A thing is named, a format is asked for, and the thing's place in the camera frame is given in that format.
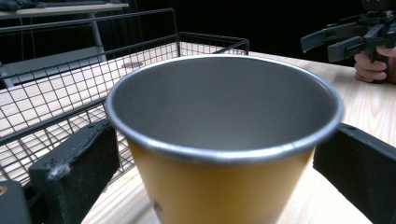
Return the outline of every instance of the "cup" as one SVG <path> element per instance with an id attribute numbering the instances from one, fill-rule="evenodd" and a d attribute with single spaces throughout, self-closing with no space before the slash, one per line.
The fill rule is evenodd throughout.
<path id="1" fill-rule="evenodd" d="M 297 66 L 204 55 L 132 72 L 110 91 L 106 112 L 162 223 L 247 224 L 277 221 L 343 104 Z"/>

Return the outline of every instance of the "wooden table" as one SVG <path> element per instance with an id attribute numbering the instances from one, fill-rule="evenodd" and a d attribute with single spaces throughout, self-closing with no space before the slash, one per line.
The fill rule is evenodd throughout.
<path id="1" fill-rule="evenodd" d="M 352 67 L 250 52 L 251 56 L 295 64 L 323 77 L 338 90 L 345 104 L 342 122 L 396 146 L 396 86 L 355 80 Z M 159 223 L 136 168 L 111 184 L 84 223 Z M 338 190 L 313 169 L 306 167 L 278 224 L 371 223 Z"/>

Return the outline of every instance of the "dark background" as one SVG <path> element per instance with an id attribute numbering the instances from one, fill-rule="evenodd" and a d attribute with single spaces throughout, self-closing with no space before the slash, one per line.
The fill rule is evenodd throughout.
<path id="1" fill-rule="evenodd" d="M 327 46 L 303 53 L 301 37 L 321 30 L 329 23 L 364 12 L 361 0 L 125 1 L 130 6 L 125 8 L 123 13 L 172 7 L 176 12 L 179 31 L 243 37 L 250 41 L 251 51 L 325 63 Z M 97 15 L 116 13 L 119 12 L 101 12 Z M 0 21 L 0 27 L 83 18 L 86 18 L 86 15 L 7 20 Z M 169 16 L 153 16 L 101 22 L 99 28 L 105 48 L 111 49 L 123 44 L 150 40 L 156 35 L 166 35 L 166 30 L 172 30 L 171 23 Z M 92 31 L 87 26 L 43 30 L 33 34 L 25 31 L 23 34 L 0 35 L 0 62 L 12 63 L 80 49 L 92 45 L 92 41 Z M 338 64 L 352 66 L 353 60 L 344 60 Z"/>

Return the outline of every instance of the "wire grid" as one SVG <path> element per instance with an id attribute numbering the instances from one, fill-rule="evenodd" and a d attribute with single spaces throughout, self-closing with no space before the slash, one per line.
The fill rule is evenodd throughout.
<path id="1" fill-rule="evenodd" d="M 180 33 L 8 76 L 18 85 L 0 90 L 0 181 L 12 179 L 26 184 L 30 179 L 28 169 L 35 161 L 79 129 L 105 119 L 106 96 L 125 75 L 151 63 L 207 53 L 248 54 L 248 42 Z M 104 57 L 112 59 L 103 61 Z M 85 65 L 87 61 L 95 63 Z M 43 77 L 53 69 L 58 74 Z M 26 76 L 33 79 L 26 82 Z M 134 167 L 133 156 L 120 133 L 118 141 L 120 168 L 112 181 Z"/>

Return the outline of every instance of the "wire basket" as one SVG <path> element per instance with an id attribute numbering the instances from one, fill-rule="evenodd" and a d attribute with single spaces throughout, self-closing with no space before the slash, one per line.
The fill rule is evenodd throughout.
<path id="1" fill-rule="evenodd" d="M 151 63 L 208 53 L 248 54 L 248 41 L 178 33 L 0 77 L 16 83 L 0 90 L 0 181 L 12 179 L 26 184 L 28 168 L 35 161 L 82 127 L 105 119 L 107 93 L 125 75 Z M 134 167 L 134 158 L 119 133 L 118 141 L 120 169 L 112 181 Z"/>

